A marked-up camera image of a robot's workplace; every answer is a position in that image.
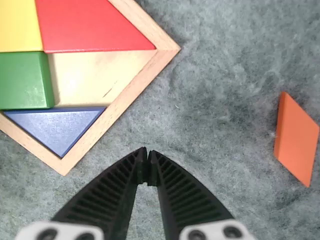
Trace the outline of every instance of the red puzzle piece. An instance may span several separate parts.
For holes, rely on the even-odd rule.
[[[154,50],[108,0],[35,0],[46,53]]]

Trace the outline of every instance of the screw hole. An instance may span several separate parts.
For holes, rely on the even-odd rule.
[[[95,240],[95,237],[91,233],[83,233],[78,236],[75,240]]]
[[[57,234],[58,234],[57,230],[55,230],[53,228],[48,228],[48,229],[42,231],[38,235],[36,240],[54,240],[56,238]]]
[[[229,239],[239,239],[242,237],[241,231],[234,226],[227,226],[223,229],[224,235]]]
[[[188,240],[206,240],[206,235],[202,231],[193,230],[188,235]]]

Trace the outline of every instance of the tangram puzzle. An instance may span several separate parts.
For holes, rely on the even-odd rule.
[[[66,175],[179,52],[134,0],[0,0],[0,130]]]

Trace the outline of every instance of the green carpet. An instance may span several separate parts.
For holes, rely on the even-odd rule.
[[[139,0],[182,47],[62,177],[0,132],[0,239],[48,220],[102,170],[146,146],[184,166],[259,240],[320,239],[311,187],[273,156],[278,97],[320,124],[320,1]],[[138,188],[128,240],[164,240],[156,189]]]

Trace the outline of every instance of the wooden puzzle frame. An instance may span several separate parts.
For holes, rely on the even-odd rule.
[[[63,158],[59,158],[0,113],[0,130],[63,176],[85,156],[180,51],[180,47],[134,0],[109,0],[109,2],[154,44],[156,53],[70,151]]]

